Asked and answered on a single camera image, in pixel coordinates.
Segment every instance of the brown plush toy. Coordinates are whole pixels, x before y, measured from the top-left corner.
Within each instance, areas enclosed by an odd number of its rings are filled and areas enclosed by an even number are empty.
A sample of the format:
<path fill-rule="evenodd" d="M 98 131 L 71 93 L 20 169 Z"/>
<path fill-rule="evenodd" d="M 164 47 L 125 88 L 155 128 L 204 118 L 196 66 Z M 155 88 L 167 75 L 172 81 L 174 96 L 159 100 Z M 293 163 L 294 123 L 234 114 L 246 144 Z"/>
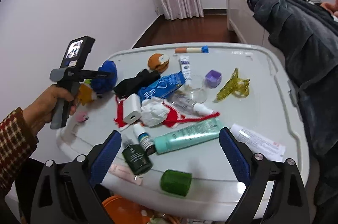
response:
<path fill-rule="evenodd" d="M 157 70 L 158 72 L 164 72 L 169 65 L 169 56 L 167 54 L 155 53 L 148 60 L 148 67 L 151 70 Z"/>

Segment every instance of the metal screw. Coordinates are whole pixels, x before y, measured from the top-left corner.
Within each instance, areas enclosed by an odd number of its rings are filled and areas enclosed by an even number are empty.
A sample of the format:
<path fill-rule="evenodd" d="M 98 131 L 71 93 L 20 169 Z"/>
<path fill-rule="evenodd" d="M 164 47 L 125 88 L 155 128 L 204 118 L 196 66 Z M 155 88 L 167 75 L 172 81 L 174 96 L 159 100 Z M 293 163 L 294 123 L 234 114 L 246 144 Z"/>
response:
<path fill-rule="evenodd" d="M 76 158 L 77 162 L 83 162 L 86 160 L 86 156 L 81 154 Z"/>
<path fill-rule="evenodd" d="M 289 158 L 287 162 L 291 166 L 293 166 L 295 164 L 295 161 L 293 159 L 291 159 L 291 158 Z"/>
<path fill-rule="evenodd" d="M 263 160 L 264 156 L 263 156 L 262 154 L 260 154 L 260 153 L 256 153 L 256 154 L 255 154 L 255 158 L 256 158 L 257 160 L 261 161 L 261 160 Z"/>
<path fill-rule="evenodd" d="M 54 164 L 53 160 L 48 160 L 48 161 L 45 163 L 45 165 L 46 165 L 47 167 L 51 167 L 53 164 Z"/>

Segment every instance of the device screen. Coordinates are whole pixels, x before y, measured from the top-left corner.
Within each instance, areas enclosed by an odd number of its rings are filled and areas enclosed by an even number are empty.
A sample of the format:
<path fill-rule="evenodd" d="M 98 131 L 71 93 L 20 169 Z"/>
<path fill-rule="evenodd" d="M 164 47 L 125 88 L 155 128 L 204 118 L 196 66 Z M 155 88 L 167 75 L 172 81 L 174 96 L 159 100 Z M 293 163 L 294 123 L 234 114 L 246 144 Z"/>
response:
<path fill-rule="evenodd" d="M 77 54 L 80 51 L 80 47 L 81 47 L 82 42 L 83 42 L 83 40 L 71 43 L 70 46 L 69 46 L 69 48 L 68 48 L 67 54 L 65 56 L 65 59 L 76 57 Z"/>

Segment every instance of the dark green bottle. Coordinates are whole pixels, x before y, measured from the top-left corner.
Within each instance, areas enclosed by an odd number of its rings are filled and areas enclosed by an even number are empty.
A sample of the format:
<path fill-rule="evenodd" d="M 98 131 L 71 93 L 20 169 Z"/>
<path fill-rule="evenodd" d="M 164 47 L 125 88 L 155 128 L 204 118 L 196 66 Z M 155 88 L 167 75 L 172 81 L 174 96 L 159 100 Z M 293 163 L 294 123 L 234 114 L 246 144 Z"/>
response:
<path fill-rule="evenodd" d="M 153 167 L 152 162 L 140 145 L 134 144 L 125 135 L 122 135 L 122 141 L 124 147 L 122 155 L 135 175 L 146 173 Z"/>

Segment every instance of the blue gripper pad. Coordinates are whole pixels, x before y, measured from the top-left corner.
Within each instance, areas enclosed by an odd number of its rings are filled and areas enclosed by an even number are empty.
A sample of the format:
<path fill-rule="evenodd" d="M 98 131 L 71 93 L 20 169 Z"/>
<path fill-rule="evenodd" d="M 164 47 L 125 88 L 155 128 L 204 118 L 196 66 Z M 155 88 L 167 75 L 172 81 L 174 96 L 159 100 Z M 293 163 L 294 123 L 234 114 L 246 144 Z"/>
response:
<path fill-rule="evenodd" d="M 121 134 L 116 131 L 109 142 L 96 157 L 90 170 L 89 184 L 94 187 L 103 181 L 119 149 L 121 148 Z"/>
<path fill-rule="evenodd" d="M 247 187 L 250 184 L 250 165 L 225 128 L 221 129 L 219 132 L 219 144 L 221 145 L 237 180 L 243 182 Z"/>

